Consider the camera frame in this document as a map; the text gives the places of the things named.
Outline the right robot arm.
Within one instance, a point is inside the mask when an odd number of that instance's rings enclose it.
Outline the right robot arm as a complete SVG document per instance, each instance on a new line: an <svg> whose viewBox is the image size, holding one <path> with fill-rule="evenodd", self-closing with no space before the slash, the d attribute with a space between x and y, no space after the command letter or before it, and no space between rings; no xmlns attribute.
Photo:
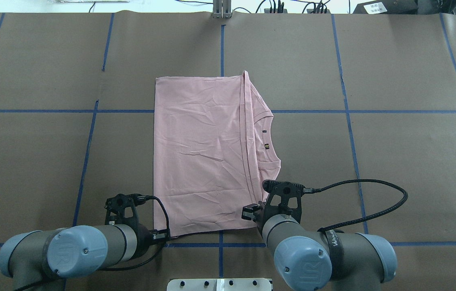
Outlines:
<svg viewBox="0 0 456 291"><path fill-rule="evenodd" d="M295 291L379 291L393 280L397 255L388 240L364 233L307 231L286 214L264 217L265 207L242 208L242 219L255 222L277 272Z"/></svg>

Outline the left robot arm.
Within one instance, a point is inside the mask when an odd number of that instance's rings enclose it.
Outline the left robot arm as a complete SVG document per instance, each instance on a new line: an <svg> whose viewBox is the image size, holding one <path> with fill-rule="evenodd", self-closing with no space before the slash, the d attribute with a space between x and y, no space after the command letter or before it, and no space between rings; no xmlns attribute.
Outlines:
<svg viewBox="0 0 456 291"><path fill-rule="evenodd" d="M36 230L12 236L0 248L0 272L16 291L63 291L65 280L114 270L170 239L170 230L126 224Z"/></svg>

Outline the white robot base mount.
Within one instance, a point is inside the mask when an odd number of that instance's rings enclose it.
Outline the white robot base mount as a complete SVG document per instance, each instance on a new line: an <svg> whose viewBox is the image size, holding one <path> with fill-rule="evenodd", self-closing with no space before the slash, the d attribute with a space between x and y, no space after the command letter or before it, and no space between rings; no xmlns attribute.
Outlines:
<svg viewBox="0 0 456 291"><path fill-rule="evenodd" d="M167 291L272 291L268 278L194 278L172 279Z"/></svg>

